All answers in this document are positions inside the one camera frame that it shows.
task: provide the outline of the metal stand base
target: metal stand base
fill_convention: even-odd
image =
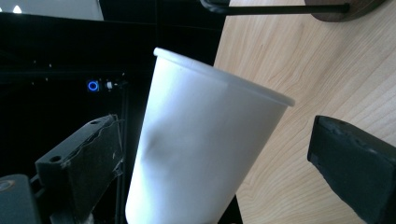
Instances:
[[[320,21],[352,21],[371,12],[380,6],[385,0],[305,0],[307,6],[320,6],[330,4],[349,4],[349,11],[346,13],[315,13],[313,17]]]

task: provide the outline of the blue led light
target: blue led light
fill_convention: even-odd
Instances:
[[[89,91],[99,91],[99,83],[98,83],[98,81],[90,81],[90,82],[88,82],[88,90]]]

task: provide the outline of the white paper cup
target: white paper cup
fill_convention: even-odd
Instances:
[[[217,223],[293,100],[204,63],[158,56],[129,223]]]

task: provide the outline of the screw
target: screw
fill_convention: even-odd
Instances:
[[[0,181],[0,192],[11,188],[14,184],[15,184],[15,181],[13,181],[13,180]]]

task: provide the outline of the wood grain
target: wood grain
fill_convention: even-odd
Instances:
[[[233,0],[233,6],[304,1]],[[396,146],[396,1],[355,21],[228,17],[215,66],[296,101],[237,192],[247,224],[363,223],[306,160],[315,115]]]

